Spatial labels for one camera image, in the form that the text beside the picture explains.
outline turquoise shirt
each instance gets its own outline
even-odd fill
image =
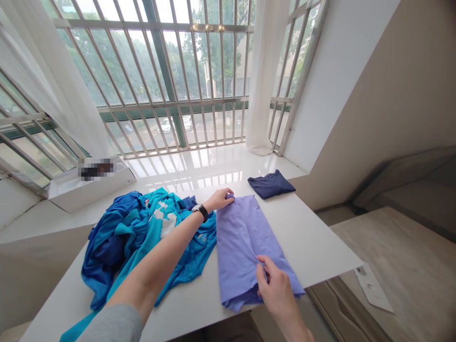
[[[176,225],[191,214],[185,209],[185,203],[174,193],[169,194],[164,188],[143,195],[139,198],[146,203],[142,208],[133,209],[115,229],[115,234],[127,234],[125,244],[125,262],[119,276],[114,281],[107,296],[108,301],[119,285],[124,281],[142,258],[159,243]],[[181,283],[192,281],[201,275],[212,250],[216,244],[215,212],[203,223],[185,249],[171,277],[160,293],[155,306],[163,300],[166,293]],[[74,342],[92,319],[99,312],[94,311],[66,331],[60,342]]]

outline gray sleeve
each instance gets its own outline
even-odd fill
[[[116,304],[100,311],[76,342],[139,342],[142,326],[133,306]]]

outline paper tag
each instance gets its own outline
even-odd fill
[[[394,313],[371,267],[365,263],[363,266],[355,268],[354,271],[369,303],[380,309]]]

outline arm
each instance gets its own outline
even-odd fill
[[[233,191],[229,188],[217,190],[203,204],[208,213],[234,202],[233,198],[225,199],[227,193]],[[105,307],[130,304],[146,324],[157,297],[203,220],[203,215],[197,211],[178,224],[130,272]]]
[[[290,278],[268,256],[257,256],[265,264],[257,264],[256,278],[259,294],[266,308],[277,322],[287,342],[315,342],[312,333],[304,324],[291,290]]]

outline black watch strap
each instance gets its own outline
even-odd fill
[[[201,214],[203,214],[203,217],[204,217],[203,223],[206,222],[209,218],[209,213],[208,213],[207,209],[202,204],[199,204],[198,207],[194,211],[197,211],[197,210],[199,210],[199,212]]]

